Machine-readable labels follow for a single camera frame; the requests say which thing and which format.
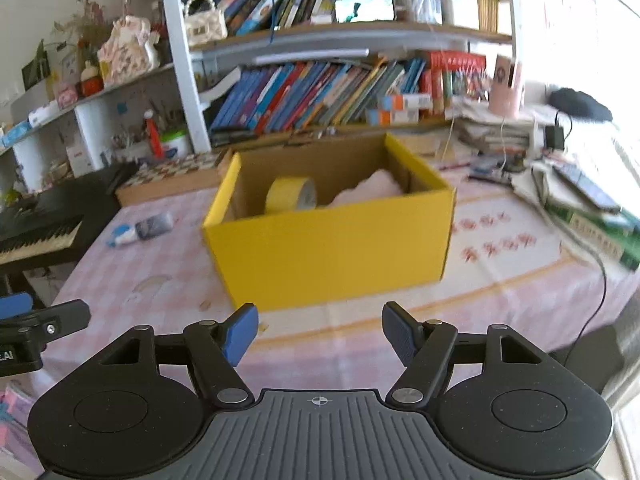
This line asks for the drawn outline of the pink checkered tablecloth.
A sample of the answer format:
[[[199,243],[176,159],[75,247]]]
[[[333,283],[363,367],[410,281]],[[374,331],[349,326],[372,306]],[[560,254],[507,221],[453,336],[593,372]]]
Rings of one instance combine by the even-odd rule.
[[[251,389],[390,388],[401,365],[382,333],[382,307],[389,301],[462,333],[506,324],[547,351],[620,315],[638,288],[637,274],[582,252],[513,192],[466,180],[461,172],[450,180],[457,203],[440,281],[341,297],[340,290],[358,276],[407,271],[418,260],[416,244],[402,245],[390,261],[337,246],[318,269],[311,267],[308,245],[296,249],[293,270],[274,279],[276,302],[260,309],[258,337],[239,366]],[[173,334],[231,313],[202,232],[214,196],[206,188],[116,214],[114,225],[121,226],[168,212],[175,226],[125,247],[96,240],[58,294],[60,301],[85,301],[90,323],[49,344],[41,370],[23,379],[25,388],[45,393],[136,325]]]

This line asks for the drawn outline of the white pearl handbag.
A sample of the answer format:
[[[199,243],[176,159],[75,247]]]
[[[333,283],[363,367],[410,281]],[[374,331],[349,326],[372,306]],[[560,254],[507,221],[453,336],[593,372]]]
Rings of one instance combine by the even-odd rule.
[[[183,18],[190,48],[205,46],[228,37],[224,12],[216,7],[215,0],[186,0]]]

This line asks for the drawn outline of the dark blue spray bottle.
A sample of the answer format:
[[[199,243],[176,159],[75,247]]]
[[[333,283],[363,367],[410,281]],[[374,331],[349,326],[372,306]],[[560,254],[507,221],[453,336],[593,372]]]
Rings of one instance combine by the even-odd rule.
[[[106,244],[108,247],[124,247],[137,242],[152,240],[169,233],[175,225],[175,218],[170,212],[140,220],[134,224],[121,224],[111,232]]]

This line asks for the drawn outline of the yellow tape roll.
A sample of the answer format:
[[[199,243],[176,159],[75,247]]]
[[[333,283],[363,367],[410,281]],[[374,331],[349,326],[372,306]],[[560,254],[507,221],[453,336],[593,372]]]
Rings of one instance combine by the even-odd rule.
[[[317,192],[311,178],[278,177],[268,190],[265,214],[309,210],[316,206]]]

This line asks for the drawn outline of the wooden chess board box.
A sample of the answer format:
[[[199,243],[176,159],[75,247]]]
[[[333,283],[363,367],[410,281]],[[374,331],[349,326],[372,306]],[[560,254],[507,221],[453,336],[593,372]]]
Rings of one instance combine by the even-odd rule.
[[[226,174],[231,151],[188,155],[139,169],[116,190],[122,207],[152,200],[216,188]]]

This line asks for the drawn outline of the white tub green lid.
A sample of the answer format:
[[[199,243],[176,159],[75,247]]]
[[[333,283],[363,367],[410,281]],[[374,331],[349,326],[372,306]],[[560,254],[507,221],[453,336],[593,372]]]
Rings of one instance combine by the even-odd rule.
[[[182,159],[193,154],[188,130],[183,128],[162,133],[160,145],[166,159]]]

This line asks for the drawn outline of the red tassel ornament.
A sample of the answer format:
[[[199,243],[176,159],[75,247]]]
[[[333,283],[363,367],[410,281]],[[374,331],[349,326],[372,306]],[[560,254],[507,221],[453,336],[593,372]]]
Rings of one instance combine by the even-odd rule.
[[[162,142],[160,142],[160,133],[158,132],[157,124],[154,118],[154,112],[152,110],[146,110],[143,114],[146,131],[149,135],[149,141],[153,156],[157,159],[164,158],[164,150]]]

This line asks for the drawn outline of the white bookshelf frame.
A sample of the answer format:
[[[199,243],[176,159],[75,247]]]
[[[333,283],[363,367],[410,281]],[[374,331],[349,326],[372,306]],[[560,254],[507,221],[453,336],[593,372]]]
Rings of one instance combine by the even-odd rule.
[[[96,0],[112,18],[122,10],[122,0]],[[163,0],[168,21],[169,44],[178,90],[193,147],[209,150],[194,66],[212,63],[217,73],[255,61],[282,61],[289,56],[327,54],[348,50],[369,53],[466,49],[473,44],[512,44],[509,35],[481,32],[451,25],[413,22],[361,22],[300,25],[280,32],[252,32],[191,49],[186,42],[180,0]],[[54,36],[53,24],[78,12],[77,0],[1,0],[1,87],[9,90],[22,80],[22,67],[32,59],[40,40]]]

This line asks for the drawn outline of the pink fluffy cloth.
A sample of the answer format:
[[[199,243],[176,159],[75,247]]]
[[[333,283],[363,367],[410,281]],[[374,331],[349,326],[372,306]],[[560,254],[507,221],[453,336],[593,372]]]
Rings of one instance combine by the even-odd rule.
[[[369,200],[397,197],[402,194],[404,194],[404,191],[392,174],[385,169],[379,169],[367,179],[360,181],[354,188],[339,192],[334,200],[329,203],[329,206],[359,204]]]

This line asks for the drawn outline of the pink cylindrical holder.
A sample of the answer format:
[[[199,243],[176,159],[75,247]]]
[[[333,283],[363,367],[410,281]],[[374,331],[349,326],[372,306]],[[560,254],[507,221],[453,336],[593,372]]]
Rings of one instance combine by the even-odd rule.
[[[489,91],[488,108],[491,113],[515,118],[522,104],[523,92],[522,64],[515,58],[498,55]]]

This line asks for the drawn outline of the black stapler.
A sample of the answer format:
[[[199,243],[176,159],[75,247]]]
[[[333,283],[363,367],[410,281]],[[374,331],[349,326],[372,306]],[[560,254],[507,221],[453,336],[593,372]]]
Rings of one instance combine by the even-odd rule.
[[[214,130],[209,133],[209,141],[213,148],[222,148],[232,144],[238,144],[257,139],[257,134],[244,129]]]

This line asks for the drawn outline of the yellow cardboard box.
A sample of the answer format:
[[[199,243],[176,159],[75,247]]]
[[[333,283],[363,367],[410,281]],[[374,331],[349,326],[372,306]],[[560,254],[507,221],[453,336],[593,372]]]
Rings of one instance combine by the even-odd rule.
[[[404,194],[329,206],[379,169]],[[278,177],[311,178],[316,208],[265,214]],[[441,280],[454,206],[435,169],[380,133],[234,154],[202,230],[232,304],[266,313]]]

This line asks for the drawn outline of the floral paper house ornament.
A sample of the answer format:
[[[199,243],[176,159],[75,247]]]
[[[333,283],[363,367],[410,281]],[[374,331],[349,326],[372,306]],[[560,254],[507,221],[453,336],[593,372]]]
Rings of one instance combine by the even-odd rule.
[[[160,67],[158,32],[147,18],[126,15],[117,20],[98,51],[104,87],[111,88]]]

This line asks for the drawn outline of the row of leaning books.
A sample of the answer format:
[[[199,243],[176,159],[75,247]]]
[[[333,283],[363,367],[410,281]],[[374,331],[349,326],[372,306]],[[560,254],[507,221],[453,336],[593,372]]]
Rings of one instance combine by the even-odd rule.
[[[233,131],[417,124],[434,113],[430,80],[423,58],[238,66],[208,90],[207,133],[215,139]]]

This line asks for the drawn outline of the black electronic keyboard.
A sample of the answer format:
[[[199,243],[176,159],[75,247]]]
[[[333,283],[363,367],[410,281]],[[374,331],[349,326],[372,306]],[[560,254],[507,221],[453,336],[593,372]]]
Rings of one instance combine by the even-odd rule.
[[[1,273],[79,261],[118,213],[116,190],[137,170],[133,162],[120,162],[2,211]]]

